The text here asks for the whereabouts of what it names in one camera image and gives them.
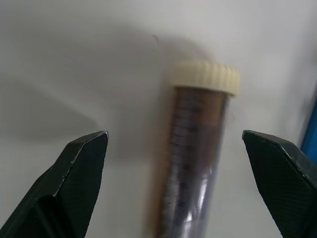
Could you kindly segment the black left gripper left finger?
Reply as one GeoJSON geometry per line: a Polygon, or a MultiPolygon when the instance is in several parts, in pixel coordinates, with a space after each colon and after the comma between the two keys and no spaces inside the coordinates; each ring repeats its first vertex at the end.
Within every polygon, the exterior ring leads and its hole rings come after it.
{"type": "Polygon", "coordinates": [[[0,230],[2,238],[83,238],[99,195],[109,135],[69,142],[0,230]]]}

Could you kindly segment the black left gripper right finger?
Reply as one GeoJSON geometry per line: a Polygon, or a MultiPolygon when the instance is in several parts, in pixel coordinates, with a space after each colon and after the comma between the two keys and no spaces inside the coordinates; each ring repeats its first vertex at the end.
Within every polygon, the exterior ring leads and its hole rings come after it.
{"type": "Polygon", "coordinates": [[[244,130],[256,185],[284,238],[317,236],[317,167],[292,142],[244,130]]]}

